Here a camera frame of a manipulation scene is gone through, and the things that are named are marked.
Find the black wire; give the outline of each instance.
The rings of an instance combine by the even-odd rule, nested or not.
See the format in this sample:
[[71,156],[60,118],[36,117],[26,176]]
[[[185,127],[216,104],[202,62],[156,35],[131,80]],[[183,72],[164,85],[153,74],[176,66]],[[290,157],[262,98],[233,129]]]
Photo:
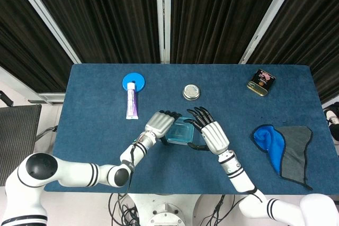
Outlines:
[[[134,145],[133,145],[133,147],[132,147],[132,149],[131,149],[131,152],[130,152],[130,153],[131,153],[131,161],[132,161],[132,164],[133,164],[133,165],[134,165],[134,154],[133,154],[133,152],[134,152],[136,146],[137,146],[137,143],[134,143]],[[121,201],[123,198],[125,198],[126,195],[128,194],[128,191],[129,191],[129,188],[130,188],[131,182],[132,182],[132,176],[133,176],[133,172],[131,172],[130,179],[129,179],[129,184],[128,184],[128,188],[127,188],[126,192],[125,192],[122,196],[120,196],[120,194],[118,194],[118,199],[117,199],[117,201],[116,201],[115,204],[114,204],[113,211],[111,210],[111,200],[112,200],[113,193],[111,193],[111,195],[110,195],[110,198],[109,198],[109,200],[108,200],[108,210],[109,210],[109,214],[110,214],[110,216],[111,216],[111,218],[112,218],[112,220],[111,220],[111,226],[113,226],[113,221],[114,221],[118,226],[133,226],[133,224],[131,223],[133,220],[135,220],[135,221],[137,222],[137,224],[135,224],[135,226],[139,226],[139,216],[136,214],[136,213],[138,212],[137,207],[136,207],[136,206],[133,207],[133,210],[136,210],[136,211],[133,213],[133,219],[130,220],[130,221],[128,221],[127,218],[126,218],[126,217],[127,217],[127,214],[124,214],[123,206],[121,207],[121,203],[120,203],[120,201]],[[121,213],[122,213],[122,215],[121,215],[121,223],[119,223],[119,222],[114,218],[114,212],[115,212],[115,208],[117,207],[117,204],[119,204],[119,210],[120,210]]]
[[207,221],[207,223],[205,224],[205,226],[218,226],[218,224],[223,220],[225,219],[229,214],[230,212],[246,197],[243,197],[241,198],[240,200],[238,200],[236,203],[235,203],[235,195],[233,195],[233,201],[232,201],[232,205],[231,205],[231,208],[229,209],[229,211],[221,218],[219,219],[219,212],[220,212],[220,208],[223,204],[223,201],[224,201],[224,195],[221,196],[220,198],[220,201],[218,202],[218,204],[216,205],[213,213],[211,215],[208,215],[206,216],[205,218],[202,219],[201,223],[200,223],[200,226],[202,226],[202,223],[204,222],[205,219],[209,218],[210,219]]
[[204,220],[206,220],[208,217],[211,217],[211,218],[207,221],[206,226],[208,226],[208,225],[212,226],[211,223],[212,223],[212,219],[213,219],[213,218],[216,219],[216,220],[218,220],[220,207],[222,206],[222,204],[223,204],[223,202],[224,202],[224,198],[225,198],[225,195],[223,194],[223,195],[221,196],[221,198],[220,198],[218,204],[217,204],[216,207],[214,208],[213,213],[212,213],[211,215],[208,215],[208,216],[206,216],[205,218],[203,218],[202,221],[201,221],[201,223],[200,223],[200,226],[202,226],[202,223],[203,223]]
[[251,195],[257,197],[257,199],[260,200],[260,203],[263,203],[263,201],[261,200],[261,198],[259,198],[257,195],[255,195],[254,193],[251,193]]
[[230,210],[224,215],[223,218],[221,218],[221,219],[218,221],[218,223],[221,222],[223,219],[225,219],[225,218],[230,214],[230,212],[232,212],[232,210],[239,204],[239,202],[242,201],[244,198],[246,198],[246,197],[241,198],[241,199],[238,200],[235,204],[233,204],[233,205],[231,206]]

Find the cable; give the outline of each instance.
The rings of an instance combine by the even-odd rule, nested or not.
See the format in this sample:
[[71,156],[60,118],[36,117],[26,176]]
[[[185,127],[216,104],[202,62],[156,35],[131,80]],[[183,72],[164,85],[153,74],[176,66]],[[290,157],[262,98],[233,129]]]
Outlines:
[[202,226],[202,223],[204,222],[205,219],[207,219],[208,217],[211,217],[207,223],[206,223],[206,226],[210,225],[212,226],[212,219],[216,219],[216,221],[219,219],[219,211],[220,211],[220,208],[224,202],[224,198],[225,198],[225,195],[223,194],[218,202],[218,204],[216,205],[216,207],[214,208],[214,211],[211,215],[208,215],[206,216],[205,218],[202,219],[201,223],[200,223],[200,226]]
[[258,200],[260,200],[260,203],[263,203],[263,201],[261,200],[261,198],[259,198],[257,195],[255,195],[254,193],[251,193],[250,195],[253,195],[254,197],[256,197]]
[[[131,149],[131,161],[132,161],[133,166],[134,166],[134,154],[133,154],[133,152],[134,152],[134,150],[135,150],[135,148],[136,148],[136,146],[137,146],[138,140],[133,144],[133,147],[132,147],[132,149]],[[130,178],[129,178],[129,184],[128,184],[128,188],[127,188],[126,192],[125,192],[122,196],[120,196],[120,194],[118,193],[118,199],[117,199],[117,201],[116,201],[115,204],[114,204],[113,211],[111,210],[111,200],[112,200],[113,193],[111,193],[111,195],[110,195],[110,197],[109,197],[109,200],[108,200],[108,211],[109,211],[109,214],[110,214],[110,216],[111,216],[111,218],[112,218],[112,220],[111,220],[111,225],[112,225],[112,226],[113,226],[113,221],[114,221],[118,226],[133,226],[133,225],[131,224],[131,221],[132,221],[132,220],[131,220],[131,221],[127,221],[126,215],[124,215],[124,211],[123,211],[123,209],[121,208],[121,204],[120,204],[120,201],[122,201],[122,200],[127,196],[127,194],[128,194],[128,191],[129,191],[129,188],[130,188],[131,182],[132,182],[132,176],[133,176],[133,172],[131,172],[131,175],[130,175]],[[122,215],[121,215],[121,223],[119,223],[119,222],[114,218],[114,212],[115,212],[115,208],[117,207],[117,204],[119,204],[119,211],[122,213]],[[133,213],[133,216],[134,216],[135,220],[138,222],[138,224],[135,224],[135,226],[139,226],[139,217],[136,215],[136,213],[137,213],[138,211],[137,211],[136,206],[134,206],[134,207],[135,207],[136,212]]]
[[241,198],[240,200],[238,200],[236,203],[235,203],[235,195],[233,195],[233,201],[232,201],[232,205],[231,205],[231,208],[229,209],[229,211],[221,218],[219,219],[219,212],[220,212],[220,208],[223,204],[223,201],[224,201],[224,198],[225,198],[225,195],[222,195],[221,198],[220,198],[220,201],[218,202],[218,204],[216,205],[213,213],[211,215],[208,215],[206,216],[205,218],[202,219],[201,223],[200,223],[200,226],[202,226],[204,220],[206,220],[207,218],[210,217],[210,219],[207,221],[207,223],[205,224],[205,226],[218,226],[218,224],[223,220],[225,219],[229,214],[230,212],[246,197],[243,197]]
[[232,210],[244,199],[244,198],[246,198],[246,197],[243,197],[243,198],[241,198],[240,200],[238,200],[235,204],[233,204],[232,206],[231,206],[231,208],[230,208],[230,210],[224,215],[224,217],[223,218],[221,218],[219,221],[218,221],[218,223],[219,222],[221,222],[223,219],[225,219],[229,214],[230,214],[230,212],[232,212]]
[[139,225],[139,216],[137,214],[138,210],[135,205],[131,208],[129,208],[127,205],[122,205],[122,210],[122,223],[124,223],[125,225]]

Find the small can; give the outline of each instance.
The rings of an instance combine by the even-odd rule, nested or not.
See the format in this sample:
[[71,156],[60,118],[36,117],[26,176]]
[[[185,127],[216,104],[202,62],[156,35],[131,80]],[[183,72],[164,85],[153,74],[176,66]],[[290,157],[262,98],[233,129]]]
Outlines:
[[247,87],[261,96],[267,95],[270,87],[275,81],[275,77],[267,71],[259,69],[252,80],[247,83]]
[[182,91],[183,96],[186,100],[193,101],[198,99],[200,96],[200,90],[198,86],[193,84],[188,84],[184,87],[184,90]]

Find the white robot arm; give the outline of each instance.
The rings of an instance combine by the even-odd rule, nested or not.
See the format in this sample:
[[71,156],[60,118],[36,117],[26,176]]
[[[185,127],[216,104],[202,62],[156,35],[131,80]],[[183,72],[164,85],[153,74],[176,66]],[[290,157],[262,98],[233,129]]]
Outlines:
[[90,187],[97,183],[124,186],[156,139],[162,138],[180,116],[176,112],[156,112],[145,131],[121,154],[119,166],[64,161],[46,153],[28,156],[6,181],[7,207],[1,226],[47,225],[40,196],[44,186],[54,180],[70,187]]
[[218,161],[234,188],[248,197],[239,203],[243,215],[248,218],[267,218],[290,226],[339,226],[339,214],[334,202],[322,194],[305,196],[300,207],[277,199],[267,200],[265,195],[252,183],[235,153],[228,150],[229,141],[220,124],[214,121],[203,107],[188,110],[195,120],[192,123],[202,134],[209,150],[219,157]]

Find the cap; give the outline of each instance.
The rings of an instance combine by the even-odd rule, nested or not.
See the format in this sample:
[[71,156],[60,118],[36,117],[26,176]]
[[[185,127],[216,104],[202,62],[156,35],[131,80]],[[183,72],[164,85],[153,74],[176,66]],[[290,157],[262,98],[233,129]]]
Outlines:
[[188,84],[187,86],[185,86],[182,94],[186,100],[192,101],[198,99],[198,97],[200,96],[200,90],[198,86],[194,84]]
[[134,82],[127,83],[127,89],[134,89],[136,90],[136,84]]
[[130,83],[130,82],[133,82],[135,84],[135,91],[136,92],[140,92],[144,88],[145,83],[146,83],[143,75],[141,75],[139,73],[129,73],[129,74],[125,75],[125,77],[122,80],[123,89],[125,89],[127,91],[128,90],[127,83]]

